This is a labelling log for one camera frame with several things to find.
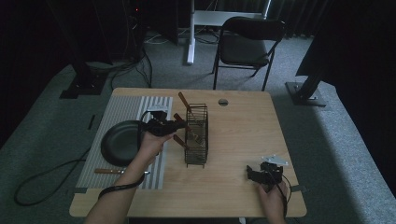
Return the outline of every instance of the wrist strap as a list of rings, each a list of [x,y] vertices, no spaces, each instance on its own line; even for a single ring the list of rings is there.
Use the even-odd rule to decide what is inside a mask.
[[[139,186],[141,183],[143,183],[143,181],[145,180],[145,175],[143,174],[142,177],[140,177],[140,179],[136,182],[134,182],[133,184],[129,184],[129,185],[119,185],[119,186],[112,186],[112,187],[108,187],[106,189],[103,189],[98,197],[98,200],[100,198],[102,198],[103,195],[109,193],[109,192],[113,192],[113,191],[117,191],[117,190],[123,190],[123,189],[133,189],[137,186]]]

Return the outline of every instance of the black stand base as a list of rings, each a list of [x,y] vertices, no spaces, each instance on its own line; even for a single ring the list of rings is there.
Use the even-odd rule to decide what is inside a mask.
[[[315,90],[314,94],[307,100],[303,100],[299,97],[298,91],[303,86],[302,82],[286,82],[286,88],[289,91],[291,99],[295,105],[315,105],[320,107],[325,107],[326,103],[322,99],[320,92]]]
[[[78,76],[76,76],[69,86],[69,89],[63,91],[60,99],[77,99],[79,95],[100,95],[105,86],[108,72],[92,71],[94,79],[91,84],[80,86],[78,85]]]

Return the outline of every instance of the chair backrest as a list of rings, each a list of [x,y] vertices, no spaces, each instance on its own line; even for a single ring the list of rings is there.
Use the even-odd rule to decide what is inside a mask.
[[[280,41],[285,35],[285,22],[232,17],[221,27],[220,35],[231,31],[248,39]]]

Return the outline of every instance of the wire basket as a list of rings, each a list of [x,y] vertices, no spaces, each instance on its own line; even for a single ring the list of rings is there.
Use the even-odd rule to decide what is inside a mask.
[[[186,112],[186,121],[191,132],[185,133],[184,161],[187,164],[205,167],[208,154],[208,118],[206,104],[190,104],[191,112]]]

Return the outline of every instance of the wooden handle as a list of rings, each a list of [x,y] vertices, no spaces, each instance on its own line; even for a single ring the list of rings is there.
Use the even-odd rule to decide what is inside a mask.
[[[178,113],[174,114],[174,118],[178,121],[184,121],[184,119]],[[191,132],[191,128],[189,125],[187,125],[187,123],[186,123],[186,130],[187,132]]]
[[[183,93],[181,91],[178,93],[178,97],[180,97],[181,102],[183,102],[184,106],[186,106],[187,110],[192,113],[189,103],[187,103],[186,98],[184,98]]]
[[[123,170],[112,170],[112,169],[101,169],[96,168],[94,171],[96,174],[111,174],[111,175],[121,175],[123,174]]]
[[[177,143],[179,143],[181,146],[183,146],[184,148],[189,149],[189,146],[187,146],[187,144],[185,144],[185,143],[183,142],[183,140],[181,140],[181,138],[180,138],[179,136],[175,135],[175,134],[174,134],[174,140],[175,140]]]

